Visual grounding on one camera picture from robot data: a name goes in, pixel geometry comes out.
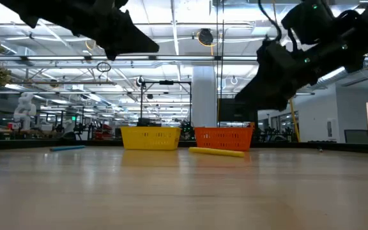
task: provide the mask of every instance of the blue foam tube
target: blue foam tube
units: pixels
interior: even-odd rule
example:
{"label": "blue foam tube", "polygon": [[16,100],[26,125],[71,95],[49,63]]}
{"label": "blue foam tube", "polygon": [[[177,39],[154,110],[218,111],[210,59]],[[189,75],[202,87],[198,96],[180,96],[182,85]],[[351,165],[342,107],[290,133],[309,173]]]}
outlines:
{"label": "blue foam tube", "polygon": [[53,147],[50,151],[63,151],[63,150],[78,150],[81,148],[85,148],[85,146],[61,146],[61,147]]}

